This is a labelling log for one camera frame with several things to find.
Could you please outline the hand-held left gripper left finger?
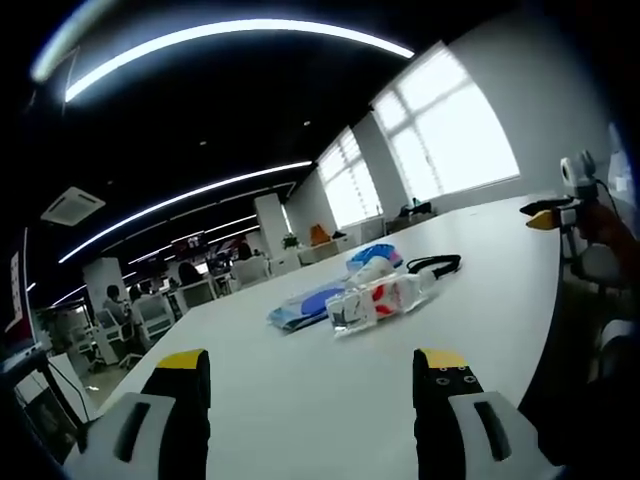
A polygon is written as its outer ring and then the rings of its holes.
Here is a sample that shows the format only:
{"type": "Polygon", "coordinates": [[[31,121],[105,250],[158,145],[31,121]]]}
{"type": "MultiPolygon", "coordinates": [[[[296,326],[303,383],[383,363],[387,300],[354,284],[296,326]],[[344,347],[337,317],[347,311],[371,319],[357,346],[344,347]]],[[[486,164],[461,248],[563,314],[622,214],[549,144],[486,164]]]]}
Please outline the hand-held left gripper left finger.
{"type": "Polygon", "coordinates": [[[204,479],[211,427],[210,361],[195,349],[161,360],[139,393],[126,393],[78,433],[70,479],[204,479]]]}

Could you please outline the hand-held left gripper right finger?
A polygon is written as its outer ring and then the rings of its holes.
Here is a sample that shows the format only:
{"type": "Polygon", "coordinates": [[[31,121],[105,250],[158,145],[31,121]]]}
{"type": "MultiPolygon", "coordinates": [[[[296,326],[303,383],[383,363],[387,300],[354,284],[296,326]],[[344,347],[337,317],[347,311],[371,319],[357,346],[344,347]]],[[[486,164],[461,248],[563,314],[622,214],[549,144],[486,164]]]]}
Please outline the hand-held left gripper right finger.
{"type": "Polygon", "coordinates": [[[413,353],[414,437],[420,479],[558,479],[538,432],[509,400],[485,391],[452,351],[413,353]]]}

